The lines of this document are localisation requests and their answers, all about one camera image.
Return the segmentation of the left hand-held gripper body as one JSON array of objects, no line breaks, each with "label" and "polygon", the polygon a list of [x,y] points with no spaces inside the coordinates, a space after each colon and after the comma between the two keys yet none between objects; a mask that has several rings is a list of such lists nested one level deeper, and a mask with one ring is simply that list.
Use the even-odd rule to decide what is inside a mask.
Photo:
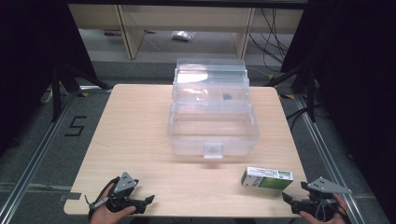
[{"label": "left hand-held gripper body", "polygon": [[143,214],[146,211],[145,201],[133,200],[130,195],[134,191],[134,179],[126,172],[116,178],[115,186],[108,193],[106,207],[109,211],[116,213],[126,207],[134,206],[134,214]]}]

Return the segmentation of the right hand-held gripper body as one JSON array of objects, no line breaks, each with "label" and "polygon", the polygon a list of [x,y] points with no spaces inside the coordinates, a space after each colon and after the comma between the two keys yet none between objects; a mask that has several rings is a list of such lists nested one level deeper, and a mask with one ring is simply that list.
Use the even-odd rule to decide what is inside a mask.
[{"label": "right hand-held gripper body", "polygon": [[352,193],[350,189],[333,183],[323,177],[308,183],[310,190],[308,198],[300,201],[294,200],[290,205],[293,214],[299,214],[305,211],[319,221],[328,221],[332,219],[337,212],[338,203],[334,199],[334,194]]}]

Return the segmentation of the green and white carton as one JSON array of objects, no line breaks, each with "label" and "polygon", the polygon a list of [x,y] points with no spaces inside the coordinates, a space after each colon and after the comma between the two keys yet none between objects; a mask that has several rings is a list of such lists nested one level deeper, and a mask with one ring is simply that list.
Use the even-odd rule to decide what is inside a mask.
[{"label": "green and white carton", "polygon": [[264,189],[285,189],[293,182],[293,173],[248,166],[241,177],[241,185]]}]

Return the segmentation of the clear plastic storage box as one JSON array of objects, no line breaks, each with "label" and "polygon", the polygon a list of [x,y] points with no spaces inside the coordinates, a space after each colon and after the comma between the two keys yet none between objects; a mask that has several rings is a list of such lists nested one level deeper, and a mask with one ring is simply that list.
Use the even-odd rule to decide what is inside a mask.
[{"label": "clear plastic storage box", "polygon": [[167,135],[177,155],[245,156],[260,139],[241,60],[179,59]]}]

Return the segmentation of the person's right hand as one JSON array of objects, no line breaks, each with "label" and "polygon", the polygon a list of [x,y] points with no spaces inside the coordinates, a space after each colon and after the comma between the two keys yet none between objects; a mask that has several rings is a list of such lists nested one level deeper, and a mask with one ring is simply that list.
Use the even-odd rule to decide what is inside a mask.
[{"label": "person's right hand", "polygon": [[308,224],[347,224],[347,204],[344,200],[338,195],[333,195],[334,199],[338,203],[337,212],[333,215],[332,219],[328,221],[319,221],[314,218],[312,215],[308,214],[305,211],[301,211],[299,215],[308,223]]}]

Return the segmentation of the person's left hand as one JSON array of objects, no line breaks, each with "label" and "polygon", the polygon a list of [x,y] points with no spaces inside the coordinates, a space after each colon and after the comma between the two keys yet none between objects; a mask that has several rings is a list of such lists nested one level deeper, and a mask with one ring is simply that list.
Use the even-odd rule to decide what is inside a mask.
[{"label": "person's left hand", "polygon": [[120,220],[133,214],[134,211],[135,207],[129,206],[119,212],[113,213],[105,205],[101,205],[93,212],[89,224],[118,224]]}]

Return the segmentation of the black metal stand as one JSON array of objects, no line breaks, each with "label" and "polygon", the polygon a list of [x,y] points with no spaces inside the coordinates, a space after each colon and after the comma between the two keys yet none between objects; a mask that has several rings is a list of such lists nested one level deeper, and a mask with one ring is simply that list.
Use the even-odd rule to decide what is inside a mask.
[{"label": "black metal stand", "polygon": [[291,77],[295,77],[291,85],[291,90],[294,93],[302,93],[303,90],[307,90],[307,105],[303,111],[307,113],[312,122],[315,122],[315,73],[311,67],[300,64],[280,77],[270,80],[268,83],[264,84],[264,87],[274,87]]},{"label": "black metal stand", "polygon": [[67,92],[77,93],[80,91],[76,78],[82,77],[88,80],[92,84],[98,86],[103,90],[110,90],[111,86],[98,79],[94,70],[91,72],[85,72],[68,63],[58,63],[53,67],[51,74],[51,87],[52,87],[52,102],[53,102],[53,115],[52,120],[55,121],[60,117],[62,112],[61,106],[61,84]]}]

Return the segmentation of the dark curtain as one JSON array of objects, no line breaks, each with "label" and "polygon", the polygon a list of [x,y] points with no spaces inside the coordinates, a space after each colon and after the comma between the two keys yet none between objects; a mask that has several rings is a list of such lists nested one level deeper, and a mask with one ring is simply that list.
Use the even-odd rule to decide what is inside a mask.
[{"label": "dark curtain", "polygon": [[342,3],[316,59],[319,92],[389,221],[396,222],[396,0],[305,0],[282,68],[302,62]]},{"label": "dark curtain", "polygon": [[0,0],[0,157],[21,132],[56,71],[95,78],[64,0]]}]

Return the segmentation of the clear plastic bag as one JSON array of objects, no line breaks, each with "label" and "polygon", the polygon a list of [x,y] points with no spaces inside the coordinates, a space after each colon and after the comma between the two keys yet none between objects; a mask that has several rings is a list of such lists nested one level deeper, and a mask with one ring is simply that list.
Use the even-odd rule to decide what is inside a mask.
[{"label": "clear plastic bag", "polygon": [[174,31],[172,39],[176,41],[189,42],[195,37],[195,32],[191,31]]}]

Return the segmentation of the metal floor rail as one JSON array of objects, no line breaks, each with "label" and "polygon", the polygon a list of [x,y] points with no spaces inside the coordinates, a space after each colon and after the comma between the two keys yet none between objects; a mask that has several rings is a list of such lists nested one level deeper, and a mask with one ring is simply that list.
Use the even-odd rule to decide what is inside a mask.
[{"label": "metal floor rail", "polygon": [[[347,188],[347,183],[345,179],[342,177],[341,170],[337,167],[335,160],[332,157],[331,152],[328,149],[328,146],[326,145],[324,138],[322,137],[318,129],[317,124],[311,119],[311,117],[307,113],[303,114],[303,118],[304,118],[304,123],[307,126],[307,129],[310,132],[310,135],[313,138],[313,141],[316,145],[318,154],[320,155],[320,157],[324,162],[324,166],[326,167],[326,170],[330,176],[331,181],[334,182],[335,184]],[[359,209],[356,200],[353,198],[353,195],[351,193],[349,194],[342,193],[341,196],[348,206],[349,209],[348,216],[351,220],[351,223],[366,224],[361,214],[361,210]]]},{"label": "metal floor rail", "polygon": [[60,114],[54,121],[50,123],[44,137],[41,139],[40,144],[35,150],[33,157],[29,160],[29,163],[25,167],[18,182],[12,188],[12,191],[8,195],[5,203],[0,207],[0,224],[8,224],[13,218],[26,190],[29,187],[29,184],[35,176],[41,162],[45,158],[50,148],[50,144],[52,143],[55,134],[59,130],[64,120],[64,116],[68,108],[73,103],[76,97],[77,94],[75,92],[68,93],[65,96],[64,102],[61,106]]}]

